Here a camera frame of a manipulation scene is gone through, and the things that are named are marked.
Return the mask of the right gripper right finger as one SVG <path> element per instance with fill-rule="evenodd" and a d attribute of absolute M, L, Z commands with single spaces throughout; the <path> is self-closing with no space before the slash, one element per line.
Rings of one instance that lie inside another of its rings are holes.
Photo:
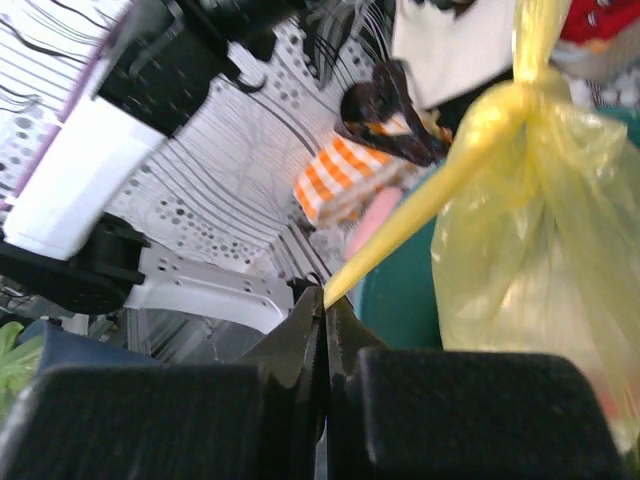
<path fill-rule="evenodd" d="M 391 349 L 325 314 L 333 479 L 621 479 L 589 382 L 543 354 Z"/>

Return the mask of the teal trash bin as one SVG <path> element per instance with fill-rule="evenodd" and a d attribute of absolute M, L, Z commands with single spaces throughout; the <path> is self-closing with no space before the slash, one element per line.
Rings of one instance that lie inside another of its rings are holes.
<path fill-rule="evenodd" d="M 355 289 L 355 315 L 393 348 L 442 348 L 430 252 L 435 224 L 425 224 Z"/>

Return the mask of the yellow trash bag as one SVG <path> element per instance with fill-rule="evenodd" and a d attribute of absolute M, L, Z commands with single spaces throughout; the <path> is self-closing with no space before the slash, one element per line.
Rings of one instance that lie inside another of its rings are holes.
<path fill-rule="evenodd" d="M 446 162 L 327 283 L 335 304 L 424 224 L 447 350 L 538 352 L 588 378 L 618 449 L 639 441 L 639 152 L 550 65 L 569 5 L 521 1 L 514 77 Z"/>

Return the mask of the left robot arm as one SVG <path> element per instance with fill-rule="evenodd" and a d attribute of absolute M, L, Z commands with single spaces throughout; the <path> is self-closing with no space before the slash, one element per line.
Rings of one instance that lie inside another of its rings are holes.
<path fill-rule="evenodd" d="M 263 333 L 294 304 L 264 281 L 187 260 L 106 207 L 151 153 L 172 139 L 225 76 L 242 92 L 229 46 L 273 36 L 298 2 L 139 1 L 91 56 L 26 177 L 8 200 L 1 273 L 81 314 L 164 309 Z"/>

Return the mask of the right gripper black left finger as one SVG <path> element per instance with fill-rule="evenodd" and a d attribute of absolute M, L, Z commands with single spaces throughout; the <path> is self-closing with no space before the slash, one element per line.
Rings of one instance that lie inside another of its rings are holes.
<path fill-rule="evenodd" d="M 231 364 L 59 367 L 1 431 L 5 479 L 310 479 L 322 291 Z"/>

